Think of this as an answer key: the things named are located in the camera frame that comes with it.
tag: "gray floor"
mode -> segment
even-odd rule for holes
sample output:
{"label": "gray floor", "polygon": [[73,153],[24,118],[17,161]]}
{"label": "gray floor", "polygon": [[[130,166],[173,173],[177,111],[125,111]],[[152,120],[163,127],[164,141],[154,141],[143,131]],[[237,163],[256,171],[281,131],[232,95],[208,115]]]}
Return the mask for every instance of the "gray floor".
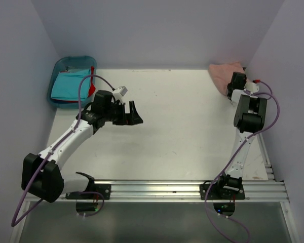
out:
{"label": "gray floor", "polygon": [[[255,242],[291,242],[279,203],[237,204],[235,218]],[[218,226],[238,242],[243,228],[213,214]],[[96,216],[76,216],[74,202],[43,203],[27,218],[21,243],[33,242],[229,242],[211,226],[204,204],[106,203]]]}

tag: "white table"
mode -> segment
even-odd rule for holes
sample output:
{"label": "white table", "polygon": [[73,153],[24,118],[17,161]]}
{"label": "white table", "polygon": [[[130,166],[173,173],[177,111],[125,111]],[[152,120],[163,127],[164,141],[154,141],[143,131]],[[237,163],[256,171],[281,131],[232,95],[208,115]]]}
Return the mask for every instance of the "white table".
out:
{"label": "white table", "polygon": [[[114,87],[126,86],[144,123],[107,123],[79,147],[63,167],[96,179],[211,180],[228,162],[235,138],[236,107],[214,86],[206,70],[97,70]],[[109,87],[96,79],[96,87]],[[58,109],[53,143],[77,110]],[[265,155],[255,139],[244,180],[267,180]]]}

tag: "gray wall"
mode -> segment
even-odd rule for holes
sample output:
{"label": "gray wall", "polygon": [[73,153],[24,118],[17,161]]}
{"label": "gray wall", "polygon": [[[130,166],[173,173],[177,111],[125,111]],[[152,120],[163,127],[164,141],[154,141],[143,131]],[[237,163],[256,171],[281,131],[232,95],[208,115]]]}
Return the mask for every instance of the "gray wall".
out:
{"label": "gray wall", "polygon": [[283,0],[32,0],[61,56],[100,68],[247,65]]}
{"label": "gray wall", "polygon": [[[281,117],[264,138],[304,242],[304,0],[285,1],[247,71],[268,82],[280,101]],[[269,106],[268,120],[274,107]]]}
{"label": "gray wall", "polygon": [[23,158],[43,148],[52,125],[45,95],[57,60],[32,3],[0,1],[0,243],[12,231]]}

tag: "pink towel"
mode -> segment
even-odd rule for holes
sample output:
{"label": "pink towel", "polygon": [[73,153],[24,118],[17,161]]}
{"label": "pink towel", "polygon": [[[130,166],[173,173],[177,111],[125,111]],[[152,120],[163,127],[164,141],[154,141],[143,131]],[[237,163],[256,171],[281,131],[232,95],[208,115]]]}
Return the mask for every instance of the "pink towel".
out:
{"label": "pink towel", "polygon": [[244,70],[240,62],[233,62],[220,65],[211,64],[208,66],[208,72],[218,91],[226,96],[227,85],[231,82],[233,72],[244,73]]}

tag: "teal plastic basket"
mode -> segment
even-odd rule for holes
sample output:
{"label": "teal plastic basket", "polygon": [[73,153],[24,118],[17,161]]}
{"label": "teal plastic basket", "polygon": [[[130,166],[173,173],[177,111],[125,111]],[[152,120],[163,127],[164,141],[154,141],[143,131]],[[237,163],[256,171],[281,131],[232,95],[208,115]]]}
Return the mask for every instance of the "teal plastic basket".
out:
{"label": "teal plastic basket", "polygon": [[[60,60],[58,60],[55,63],[50,85],[47,91],[47,101],[54,107],[62,108],[62,109],[78,109],[79,105],[78,103],[67,103],[65,101],[55,101],[51,98],[52,88],[54,85],[54,82],[56,80],[57,75],[61,71],[65,71],[68,69],[90,69],[92,66],[97,68],[97,62],[93,57],[89,56],[80,56],[80,57],[64,57]],[[81,102],[81,107],[84,107],[87,105],[92,99],[91,97],[88,97],[84,101]]]}

